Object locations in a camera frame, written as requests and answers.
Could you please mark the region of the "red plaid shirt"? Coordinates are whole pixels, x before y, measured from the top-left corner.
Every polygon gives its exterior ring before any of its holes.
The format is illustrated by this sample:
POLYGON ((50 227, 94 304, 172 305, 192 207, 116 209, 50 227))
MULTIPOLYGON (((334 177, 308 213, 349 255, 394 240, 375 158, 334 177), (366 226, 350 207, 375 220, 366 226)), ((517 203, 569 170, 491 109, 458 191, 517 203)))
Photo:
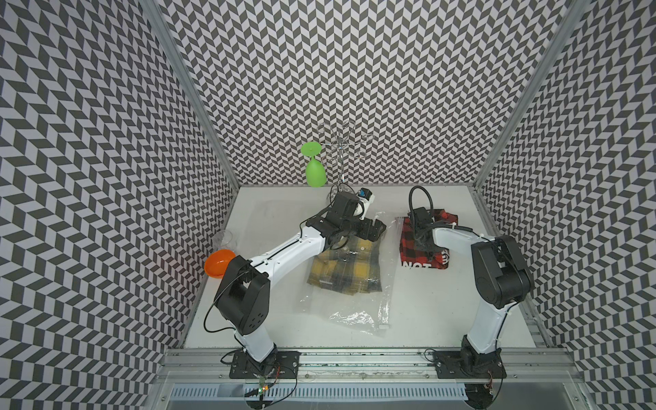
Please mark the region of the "red plaid shirt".
POLYGON ((458 216, 444 209, 415 208, 403 219, 400 258, 404 268, 444 270, 449 267, 449 249, 437 246, 430 229, 432 223, 458 224, 458 216))

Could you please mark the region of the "metal glass holder stand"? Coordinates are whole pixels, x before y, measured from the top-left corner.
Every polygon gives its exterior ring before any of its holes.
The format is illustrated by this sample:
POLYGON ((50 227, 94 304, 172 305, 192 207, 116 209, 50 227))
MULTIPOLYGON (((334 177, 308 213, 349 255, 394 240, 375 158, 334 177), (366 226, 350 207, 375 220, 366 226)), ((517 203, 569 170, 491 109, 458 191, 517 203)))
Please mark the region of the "metal glass holder stand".
POLYGON ((367 145, 374 137, 373 133, 357 131, 353 121, 332 126, 322 123, 317 131, 322 145, 322 162, 326 172, 331 174, 331 184, 326 201, 330 203, 340 192, 357 193, 352 184, 347 182, 347 165, 349 160, 361 161, 367 155, 367 145))

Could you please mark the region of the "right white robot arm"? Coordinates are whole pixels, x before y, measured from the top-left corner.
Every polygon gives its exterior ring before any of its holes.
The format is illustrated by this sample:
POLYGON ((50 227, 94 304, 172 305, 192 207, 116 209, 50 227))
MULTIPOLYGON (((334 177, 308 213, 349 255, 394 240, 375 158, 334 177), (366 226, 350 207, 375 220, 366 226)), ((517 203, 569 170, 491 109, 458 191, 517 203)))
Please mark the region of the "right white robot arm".
POLYGON ((481 298, 471 330, 461 343, 461 367, 473 374, 501 358, 498 339, 507 315, 535 289, 535 281, 517 241, 508 235, 490 237, 454 222, 442 222, 427 208, 414 208, 413 234, 426 250, 446 248, 469 256, 481 298))

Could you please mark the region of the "green plastic wine glass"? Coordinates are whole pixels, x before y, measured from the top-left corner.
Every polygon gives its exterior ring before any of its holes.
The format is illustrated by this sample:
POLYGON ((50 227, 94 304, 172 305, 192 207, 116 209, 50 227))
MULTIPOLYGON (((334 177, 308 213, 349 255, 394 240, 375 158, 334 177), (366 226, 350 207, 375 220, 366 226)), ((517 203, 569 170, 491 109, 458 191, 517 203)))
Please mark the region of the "green plastic wine glass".
POLYGON ((327 182, 326 169, 317 159, 321 150, 321 144, 314 141, 305 143, 301 148, 302 154, 309 159, 305 169, 307 184, 313 188, 322 187, 327 182))

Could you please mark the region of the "clear plastic cup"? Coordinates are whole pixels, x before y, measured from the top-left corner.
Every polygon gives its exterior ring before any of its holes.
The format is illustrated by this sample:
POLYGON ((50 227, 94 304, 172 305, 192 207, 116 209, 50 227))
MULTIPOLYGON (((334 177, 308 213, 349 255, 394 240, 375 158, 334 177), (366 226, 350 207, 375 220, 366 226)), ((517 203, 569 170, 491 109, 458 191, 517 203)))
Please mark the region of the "clear plastic cup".
POLYGON ((235 237, 229 230, 219 230, 211 237, 211 243, 213 251, 219 251, 222 249, 234 251, 236 249, 235 237))

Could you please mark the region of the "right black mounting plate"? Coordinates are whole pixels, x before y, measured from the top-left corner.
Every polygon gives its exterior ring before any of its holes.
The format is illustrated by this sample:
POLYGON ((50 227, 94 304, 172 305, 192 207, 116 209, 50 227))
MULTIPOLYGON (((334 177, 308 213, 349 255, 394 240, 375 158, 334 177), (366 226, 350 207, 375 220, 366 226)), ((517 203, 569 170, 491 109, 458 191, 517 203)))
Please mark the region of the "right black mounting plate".
POLYGON ((475 351, 436 351, 432 360, 439 379, 505 379, 502 349, 480 355, 475 351))

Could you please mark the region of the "black mounting plate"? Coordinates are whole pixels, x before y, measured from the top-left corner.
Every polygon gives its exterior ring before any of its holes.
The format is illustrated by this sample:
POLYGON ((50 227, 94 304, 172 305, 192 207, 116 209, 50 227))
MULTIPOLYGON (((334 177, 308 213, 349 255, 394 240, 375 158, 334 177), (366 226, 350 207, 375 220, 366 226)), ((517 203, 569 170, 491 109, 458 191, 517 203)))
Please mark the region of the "black mounting plate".
POLYGON ((295 379, 301 353, 294 350, 273 351, 263 362, 239 351, 232 359, 230 379, 295 379))
POLYGON ((432 360, 439 379, 505 379, 502 349, 480 355, 475 351, 436 351, 432 360))

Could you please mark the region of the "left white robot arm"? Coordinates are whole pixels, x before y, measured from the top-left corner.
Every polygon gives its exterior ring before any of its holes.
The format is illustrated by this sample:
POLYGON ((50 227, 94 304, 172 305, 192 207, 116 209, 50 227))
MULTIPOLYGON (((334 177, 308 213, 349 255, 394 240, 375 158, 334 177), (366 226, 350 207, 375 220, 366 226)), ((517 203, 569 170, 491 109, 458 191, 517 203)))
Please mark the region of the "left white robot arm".
POLYGON ((264 326, 271 289, 300 264, 342 239, 377 241, 386 224, 367 218, 374 200, 367 188, 356 193, 338 191, 325 208, 304 220, 296 235, 283 244, 251 259, 233 256, 228 261, 212 306, 232 325, 234 337, 254 363, 270 364, 278 353, 264 326))

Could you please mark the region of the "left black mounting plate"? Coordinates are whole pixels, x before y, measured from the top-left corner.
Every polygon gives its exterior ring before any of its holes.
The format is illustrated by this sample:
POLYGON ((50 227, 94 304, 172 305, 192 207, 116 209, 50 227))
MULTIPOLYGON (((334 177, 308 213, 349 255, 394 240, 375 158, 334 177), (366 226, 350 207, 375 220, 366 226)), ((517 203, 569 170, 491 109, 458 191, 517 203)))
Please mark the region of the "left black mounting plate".
POLYGON ((230 379, 295 379, 301 353, 294 350, 273 351, 263 362, 239 351, 232 359, 230 379))

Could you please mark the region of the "clear plastic vacuum bag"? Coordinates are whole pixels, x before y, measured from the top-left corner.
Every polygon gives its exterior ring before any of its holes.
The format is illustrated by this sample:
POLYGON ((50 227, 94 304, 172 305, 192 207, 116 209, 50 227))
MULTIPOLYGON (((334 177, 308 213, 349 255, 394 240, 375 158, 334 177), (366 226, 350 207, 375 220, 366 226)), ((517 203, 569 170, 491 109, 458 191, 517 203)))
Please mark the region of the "clear plastic vacuum bag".
POLYGON ((390 329, 391 302, 400 266, 402 218, 388 218, 376 242, 343 239, 312 259, 298 303, 322 321, 377 337, 390 329))

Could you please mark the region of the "orange plastic bowl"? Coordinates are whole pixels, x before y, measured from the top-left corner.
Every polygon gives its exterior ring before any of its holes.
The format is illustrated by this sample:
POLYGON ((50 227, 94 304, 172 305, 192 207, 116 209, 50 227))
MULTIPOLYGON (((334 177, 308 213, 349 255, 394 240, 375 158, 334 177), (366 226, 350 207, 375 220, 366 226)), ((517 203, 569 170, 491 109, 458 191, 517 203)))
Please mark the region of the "orange plastic bowl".
POLYGON ((204 271, 210 278, 223 278, 229 263, 236 257, 230 249, 219 249, 212 253, 204 263, 204 271))

